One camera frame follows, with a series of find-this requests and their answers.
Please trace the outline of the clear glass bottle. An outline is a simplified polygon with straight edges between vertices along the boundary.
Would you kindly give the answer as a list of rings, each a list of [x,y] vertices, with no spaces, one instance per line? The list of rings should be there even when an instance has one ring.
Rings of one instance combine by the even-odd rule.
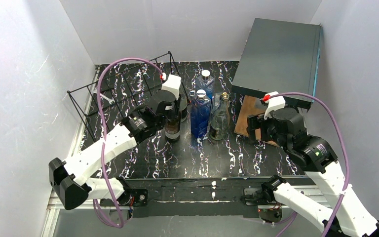
[[[187,119],[188,111],[187,111],[187,98],[185,95],[180,94],[181,100],[180,100],[180,114],[181,114],[181,122],[184,122]]]

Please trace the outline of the dark green wine bottle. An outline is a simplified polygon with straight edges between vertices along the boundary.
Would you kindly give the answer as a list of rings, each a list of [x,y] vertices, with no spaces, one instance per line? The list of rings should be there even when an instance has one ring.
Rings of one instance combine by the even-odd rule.
[[[180,137],[181,129],[181,112],[180,112],[181,98],[174,102],[174,104],[167,110],[166,124],[164,127],[165,136],[169,141],[177,141]]]

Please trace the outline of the blue square glass bottle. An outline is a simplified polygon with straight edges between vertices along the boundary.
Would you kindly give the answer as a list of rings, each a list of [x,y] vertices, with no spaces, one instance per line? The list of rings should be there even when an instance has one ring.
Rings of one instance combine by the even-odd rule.
[[[190,96],[190,129],[195,138],[203,138],[207,133],[208,121],[210,116],[211,99],[206,91],[199,89],[192,90]]]

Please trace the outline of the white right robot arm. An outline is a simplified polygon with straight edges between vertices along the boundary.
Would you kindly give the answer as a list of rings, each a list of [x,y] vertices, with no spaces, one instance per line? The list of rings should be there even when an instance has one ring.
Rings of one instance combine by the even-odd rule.
[[[379,220],[364,207],[343,173],[330,144],[309,135],[295,109],[247,117],[249,138],[259,129],[265,141],[281,146],[289,158],[319,187],[328,206],[314,201],[274,175],[254,193],[241,197],[246,205],[281,203],[303,216],[325,237],[379,237]]]

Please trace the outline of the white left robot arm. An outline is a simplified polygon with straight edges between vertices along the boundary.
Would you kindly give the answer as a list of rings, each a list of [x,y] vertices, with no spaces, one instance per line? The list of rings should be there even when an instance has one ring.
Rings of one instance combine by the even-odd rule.
[[[49,181],[66,210],[89,199],[121,200],[130,187],[122,178],[93,178],[92,175],[123,152],[162,130],[167,118],[178,113],[180,93],[156,91],[150,100],[135,108],[106,136],[82,152],[49,163]]]

